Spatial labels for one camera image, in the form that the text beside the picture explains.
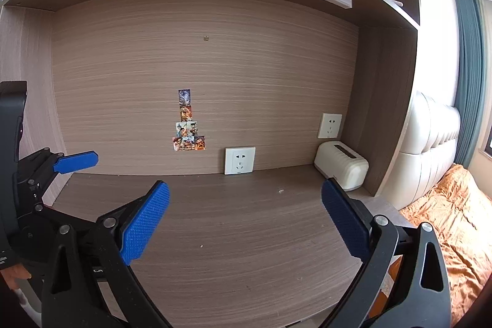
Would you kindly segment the person's left hand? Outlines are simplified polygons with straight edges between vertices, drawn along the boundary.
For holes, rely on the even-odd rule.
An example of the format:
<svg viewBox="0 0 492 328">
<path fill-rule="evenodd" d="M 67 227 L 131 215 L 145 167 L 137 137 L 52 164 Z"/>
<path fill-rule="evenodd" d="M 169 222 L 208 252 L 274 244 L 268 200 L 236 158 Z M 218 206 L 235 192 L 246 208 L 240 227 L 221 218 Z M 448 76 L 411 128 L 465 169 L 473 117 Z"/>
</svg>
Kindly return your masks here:
<svg viewBox="0 0 492 328">
<path fill-rule="evenodd" d="M 29 280 L 32 278 L 31 273 L 22 264 L 7 267 L 1 270 L 1 274 L 11 290 L 19 289 L 18 280 Z"/>
</svg>

